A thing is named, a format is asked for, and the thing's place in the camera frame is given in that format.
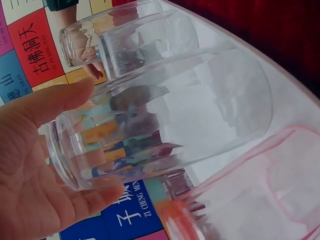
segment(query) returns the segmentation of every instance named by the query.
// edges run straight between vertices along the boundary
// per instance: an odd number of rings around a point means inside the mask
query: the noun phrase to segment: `drinking glass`
[[[69,67],[101,61],[98,35],[151,14],[162,12],[156,0],[140,0],[112,7],[62,29],[60,45]]]
[[[224,153],[262,137],[271,118],[260,64],[225,42],[98,85],[87,103],[46,125],[46,139],[57,172],[79,191]]]
[[[166,58],[199,48],[186,15],[169,10],[123,24],[99,36],[106,76],[115,80]]]
[[[163,209],[171,238],[317,239],[319,146],[305,126],[269,137]]]

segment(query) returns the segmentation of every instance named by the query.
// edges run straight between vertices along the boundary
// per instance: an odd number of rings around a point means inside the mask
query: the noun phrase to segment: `hand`
[[[84,104],[91,79],[60,84],[0,107],[0,233],[4,240],[36,240],[100,212],[124,187],[75,192],[46,165],[48,149],[38,128]]]

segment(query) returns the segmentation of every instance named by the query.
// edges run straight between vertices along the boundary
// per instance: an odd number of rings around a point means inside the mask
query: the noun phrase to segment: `finger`
[[[82,192],[82,196],[71,199],[74,207],[75,220],[80,221],[117,201],[124,193],[124,185],[115,182],[114,185],[99,190]]]
[[[47,146],[47,141],[46,141],[46,136],[45,135],[39,135],[38,136],[38,141],[41,145],[43,154],[44,154],[44,158],[47,159],[50,157],[49,154],[49,150],[48,150],[48,146]]]
[[[104,65],[102,64],[101,61],[95,62],[95,63],[93,64],[93,66],[94,66],[98,71],[100,71],[100,72],[104,69]]]
[[[48,87],[8,103],[17,112],[39,128],[55,119],[63,111],[76,109],[83,105],[94,89],[90,78],[73,84],[59,84]]]
[[[66,186],[65,182],[61,179],[61,177],[60,177],[59,174],[57,173],[55,166],[54,166],[53,164],[49,164],[48,167],[49,167],[49,168],[52,170],[52,172],[54,173],[56,184],[57,184],[59,187]]]
[[[96,79],[102,78],[104,75],[102,72],[98,71],[96,67],[90,63],[88,65],[84,65],[83,69],[91,76],[95,77]]]

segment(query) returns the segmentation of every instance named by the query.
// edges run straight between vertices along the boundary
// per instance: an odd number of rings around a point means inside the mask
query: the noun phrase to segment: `board game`
[[[119,4],[80,0],[77,19]],[[43,88],[88,77],[83,68],[65,63],[59,30],[46,0],[0,1],[0,106]],[[95,84],[106,81],[104,74]],[[120,142],[105,155],[116,160],[134,151],[130,143]],[[168,240],[161,209],[192,187],[184,170],[127,183],[122,197],[110,207],[43,240]]]

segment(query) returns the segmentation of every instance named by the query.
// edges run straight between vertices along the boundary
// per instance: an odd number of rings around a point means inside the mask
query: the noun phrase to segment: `chinese characters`
[[[39,49],[41,46],[37,32],[33,30],[34,23],[32,22],[28,28],[22,27],[21,31],[18,31],[22,47],[25,53],[27,53],[27,61],[30,65],[33,65],[33,73],[39,76],[39,73],[50,70],[48,62],[44,52]]]

